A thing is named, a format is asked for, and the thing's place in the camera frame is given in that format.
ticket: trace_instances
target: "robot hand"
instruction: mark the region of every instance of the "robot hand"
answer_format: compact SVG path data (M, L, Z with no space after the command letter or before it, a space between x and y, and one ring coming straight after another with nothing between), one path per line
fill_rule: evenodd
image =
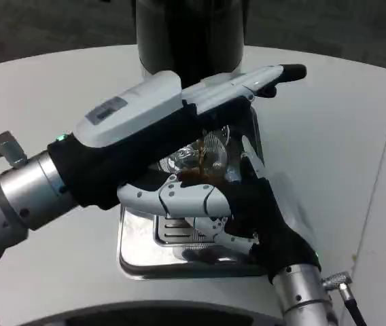
M241 181L212 184L149 170L118 188L124 206L184 217L215 243L250 256L268 271L287 326L338 321L320 277L313 237L285 177L268 180L247 137L241 138Z

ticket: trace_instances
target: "robotic arm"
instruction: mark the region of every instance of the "robotic arm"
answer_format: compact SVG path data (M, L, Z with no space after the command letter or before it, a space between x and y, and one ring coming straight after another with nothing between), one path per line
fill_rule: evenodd
M148 168L237 121L255 96L273 97L276 84L305 75L302 65L279 65L222 73L182 90L179 77L163 71L95 107L73 133L30 159L10 133L1 134L0 157L12 168L0 174L0 257L29 229L77 205L107 210L122 202L146 213L195 216L186 219L190 225L268 269L287 325L337 325L309 237L289 222L285 198L274 194L247 139L242 183L186 183ZM258 236L226 233L240 220Z

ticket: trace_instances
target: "screw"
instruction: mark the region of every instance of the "screw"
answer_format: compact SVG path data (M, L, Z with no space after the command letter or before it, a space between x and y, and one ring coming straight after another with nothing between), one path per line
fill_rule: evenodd
M28 209L21 209L19 211L19 216L25 218L30 215L30 211Z

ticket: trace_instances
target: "white plastic casing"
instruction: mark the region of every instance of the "white plastic casing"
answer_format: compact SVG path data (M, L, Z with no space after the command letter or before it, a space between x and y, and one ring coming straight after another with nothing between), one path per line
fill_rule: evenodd
M73 131L88 147L105 147L152 125L181 109L181 79L161 71L95 107Z

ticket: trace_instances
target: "metal drip tray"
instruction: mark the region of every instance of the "metal drip tray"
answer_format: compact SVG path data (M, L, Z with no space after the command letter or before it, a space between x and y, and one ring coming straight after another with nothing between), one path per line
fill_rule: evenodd
M169 247L214 243L212 238L192 228L185 219L174 217L155 218L154 238L159 245Z
M258 125L254 110L247 112L232 134L249 138L262 157ZM241 144L231 140L228 149L228 173L239 170ZM182 218L147 215L122 207L118 241L122 269L139 278L204 278L253 276L265 274L251 264L248 257L216 245L193 229Z

